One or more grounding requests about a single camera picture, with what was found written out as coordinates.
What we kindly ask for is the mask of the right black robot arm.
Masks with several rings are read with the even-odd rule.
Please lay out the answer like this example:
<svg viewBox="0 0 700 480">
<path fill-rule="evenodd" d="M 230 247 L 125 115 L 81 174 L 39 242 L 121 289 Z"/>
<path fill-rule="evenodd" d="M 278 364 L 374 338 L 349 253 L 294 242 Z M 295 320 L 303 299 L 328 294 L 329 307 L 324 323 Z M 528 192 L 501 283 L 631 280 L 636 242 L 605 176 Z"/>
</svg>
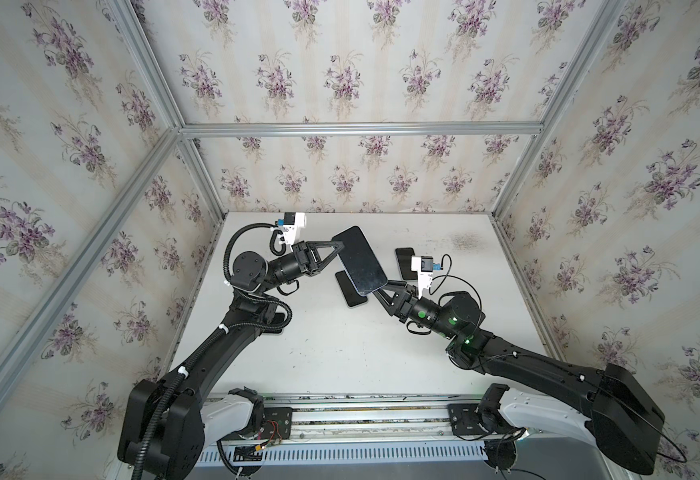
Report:
<svg viewBox="0 0 700 480">
<path fill-rule="evenodd" d="M 466 291 L 451 292 L 440 305 L 420 298 L 417 288 L 391 281 L 374 292 L 388 314 L 442 334 L 457 367 L 518 382 L 583 414 L 595 445 L 616 464 L 641 475 L 654 472 L 665 416 L 627 369 L 603 370 L 568 364 L 520 348 L 480 324 L 479 302 Z"/>
</svg>

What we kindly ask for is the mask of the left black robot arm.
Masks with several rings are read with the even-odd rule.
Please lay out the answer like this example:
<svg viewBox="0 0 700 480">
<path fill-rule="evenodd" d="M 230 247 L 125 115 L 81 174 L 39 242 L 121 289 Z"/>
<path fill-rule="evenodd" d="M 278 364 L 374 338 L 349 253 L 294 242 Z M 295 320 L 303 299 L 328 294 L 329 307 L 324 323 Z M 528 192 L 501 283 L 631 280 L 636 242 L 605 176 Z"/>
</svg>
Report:
<svg viewBox="0 0 700 480">
<path fill-rule="evenodd" d="M 206 445 L 202 408 L 213 387 L 245 348 L 293 319 L 292 308 L 271 290 L 320 274 L 343 248 L 340 241 L 300 241 L 266 260 L 226 247 L 223 273 L 233 289 L 227 313 L 178 367 L 156 382 L 141 381 L 129 395 L 117 455 L 132 465 L 133 478 L 188 476 Z"/>
</svg>

